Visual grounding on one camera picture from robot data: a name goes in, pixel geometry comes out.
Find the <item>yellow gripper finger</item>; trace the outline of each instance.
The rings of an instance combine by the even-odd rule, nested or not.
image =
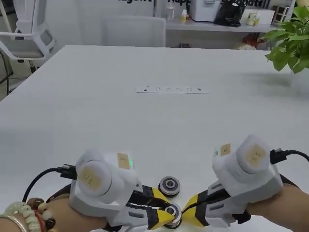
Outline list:
[[[172,214],[167,213],[164,210],[146,208],[148,218],[148,230],[155,230],[174,220]]]
[[[188,203],[183,209],[183,217],[182,217],[183,221],[186,221],[197,227],[209,226],[208,222],[205,219],[206,207],[207,207],[206,203],[202,203],[202,204],[199,204],[192,208],[187,209],[191,205],[194,205],[197,202],[201,201],[201,199],[205,198],[206,196],[207,196],[207,190],[197,195],[194,195],[188,201]]]
[[[167,203],[170,203],[169,200],[157,188],[143,185],[143,194],[149,197],[159,198]]]

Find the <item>table surface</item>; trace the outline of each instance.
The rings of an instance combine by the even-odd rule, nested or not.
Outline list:
[[[276,72],[266,53],[66,46],[0,102],[0,210],[21,200],[39,172],[75,164],[93,147],[131,151],[145,185],[178,178],[181,207],[216,181],[216,145],[255,133],[273,148],[309,153],[309,101],[291,91],[290,71]],[[209,94],[135,92],[144,85],[203,87]],[[304,159],[278,166],[309,191]],[[66,183],[49,174],[30,195],[47,198]],[[201,229],[183,224],[178,231],[184,230]],[[288,231],[259,217],[227,229],[266,230]]]

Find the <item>gold bangle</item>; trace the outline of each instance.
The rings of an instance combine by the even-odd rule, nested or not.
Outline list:
[[[12,221],[16,226],[18,226],[18,228],[20,229],[21,232],[28,232],[26,230],[26,228],[23,226],[23,224],[18,221],[14,216],[11,215],[5,215],[5,214],[1,214],[0,218],[6,218],[9,219],[10,221]]]

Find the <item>shelf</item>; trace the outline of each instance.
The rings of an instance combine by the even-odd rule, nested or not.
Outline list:
[[[266,33],[276,28],[273,25],[260,24],[257,26],[243,25],[238,28],[216,25],[214,23],[195,22],[188,20],[182,24],[180,20],[167,21],[167,30],[198,30],[198,31],[223,31],[223,32],[259,32]]]

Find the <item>metal bearing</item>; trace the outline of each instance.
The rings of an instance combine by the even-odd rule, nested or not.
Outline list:
[[[175,177],[166,176],[160,181],[159,190],[166,197],[176,197],[180,192],[180,182]]]
[[[175,216],[175,219],[173,221],[171,221],[170,223],[165,224],[164,226],[168,229],[178,228],[180,226],[181,222],[182,222],[182,210],[181,210],[181,208],[177,204],[171,203],[171,205],[169,207],[165,208],[165,211],[167,213]]]

